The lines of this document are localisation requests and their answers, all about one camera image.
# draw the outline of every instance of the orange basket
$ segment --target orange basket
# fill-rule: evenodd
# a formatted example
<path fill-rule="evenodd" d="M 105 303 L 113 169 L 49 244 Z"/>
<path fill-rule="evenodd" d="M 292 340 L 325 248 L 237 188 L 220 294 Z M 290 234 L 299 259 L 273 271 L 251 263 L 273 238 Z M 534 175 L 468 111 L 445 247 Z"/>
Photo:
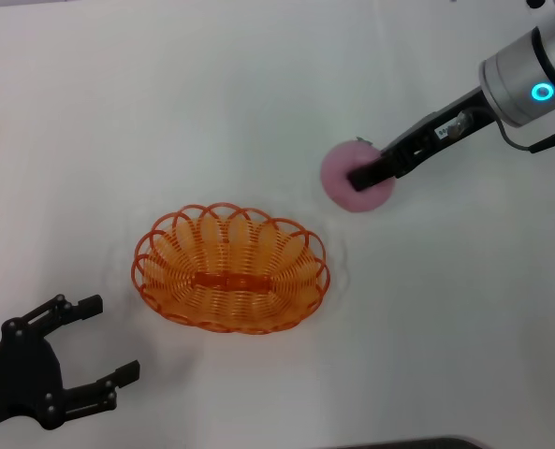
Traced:
<path fill-rule="evenodd" d="M 131 276 L 146 304 L 175 323 L 255 335 L 297 326 L 330 283 L 314 232 L 229 203 L 159 218 L 136 247 Z"/>

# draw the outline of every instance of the cable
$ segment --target cable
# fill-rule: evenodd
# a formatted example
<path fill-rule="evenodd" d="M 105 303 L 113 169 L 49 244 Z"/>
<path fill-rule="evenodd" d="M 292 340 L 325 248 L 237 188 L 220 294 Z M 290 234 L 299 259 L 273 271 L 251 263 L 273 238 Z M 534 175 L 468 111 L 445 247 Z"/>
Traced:
<path fill-rule="evenodd" d="M 482 114 L 489 115 L 491 119 L 498 124 L 498 128 L 500 128 L 500 134 L 502 134 L 502 138 L 505 140 L 505 143 L 507 143 L 511 147 L 516 148 L 517 150 L 521 150 L 522 152 L 530 151 L 530 147 L 525 147 L 524 145 L 518 145 L 516 142 L 514 142 L 512 139 L 508 137 L 508 135 L 505 132 L 504 123 L 502 123 L 502 120 L 500 120 L 500 118 L 497 115 L 495 115 L 493 111 L 487 108 L 475 107 L 475 108 L 467 108 L 464 112 L 466 113 L 480 112 Z"/>
<path fill-rule="evenodd" d="M 498 124 L 498 128 L 500 128 L 500 134 L 502 134 L 502 138 L 505 140 L 505 143 L 507 143 L 513 148 L 516 148 L 517 150 L 535 154 L 536 152 L 542 152 L 543 150 L 548 150 L 550 148 L 555 147 L 555 134 L 552 134 L 551 136 L 544 138 L 543 140 L 539 140 L 538 142 L 534 143 L 530 147 L 525 147 L 524 145 L 518 145 L 515 141 L 513 141 L 511 138 L 508 137 L 508 135 L 505 132 L 504 123 L 502 122 L 502 120 L 500 120 L 500 118 L 497 115 L 495 115 L 495 113 L 492 110 L 489 110 L 487 108 L 474 107 L 474 108 L 467 108 L 464 111 L 464 113 L 467 113 L 467 114 L 470 114 L 473 112 L 480 112 L 482 114 L 489 115 L 491 119 Z"/>

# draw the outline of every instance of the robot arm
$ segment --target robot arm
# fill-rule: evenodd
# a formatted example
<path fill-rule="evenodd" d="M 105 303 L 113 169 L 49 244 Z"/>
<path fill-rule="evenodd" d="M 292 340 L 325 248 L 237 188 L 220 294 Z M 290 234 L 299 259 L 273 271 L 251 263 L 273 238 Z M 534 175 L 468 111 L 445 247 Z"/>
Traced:
<path fill-rule="evenodd" d="M 494 122 L 506 143 L 516 149 L 535 153 L 555 147 L 555 134 L 526 147 L 510 140 L 504 130 L 503 122 L 521 127 L 555 109 L 555 0 L 527 4 L 541 25 L 481 64 L 480 87 L 417 123 L 378 160 L 347 173 L 354 190 L 401 178 Z"/>

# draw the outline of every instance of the oval basket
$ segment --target oval basket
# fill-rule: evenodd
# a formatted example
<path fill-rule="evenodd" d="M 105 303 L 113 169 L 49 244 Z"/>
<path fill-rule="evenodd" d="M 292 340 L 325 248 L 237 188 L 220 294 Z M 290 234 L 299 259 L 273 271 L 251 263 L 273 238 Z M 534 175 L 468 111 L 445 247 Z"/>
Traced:
<path fill-rule="evenodd" d="M 136 247 L 131 275 L 146 304 L 175 323 L 254 335 L 297 326 L 330 283 L 314 232 L 229 203 L 159 218 Z"/>

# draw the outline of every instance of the white table surface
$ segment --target white table surface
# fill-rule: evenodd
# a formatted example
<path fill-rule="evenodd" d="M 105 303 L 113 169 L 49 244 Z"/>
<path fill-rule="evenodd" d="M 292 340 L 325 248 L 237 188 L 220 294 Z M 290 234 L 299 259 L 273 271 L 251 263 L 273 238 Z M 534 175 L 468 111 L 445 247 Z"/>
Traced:
<path fill-rule="evenodd" d="M 330 147 L 387 144 L 473 89 L 478 63 L 532 27 L 522 0 L 0 8 L 0 325 L 59 292 L 100 293 L 103 315 L 50 337 L 66 385 L 142 364 L 115 412 L 53 432 L 16 418 L 0 448 L 455 434 L 555 449 L 555 150 L 517 152 L 490 127 L 362 215 L 318 181 Z M 551 131 L 555 114 L 511 135 Z M 154 314 L 115 253 L 133 251 L 117 235 L 158 192 L 175 209 L 255 192 L 317 210 L 345 248 L 337 307 L 328 297 L 267 337 Z"/>

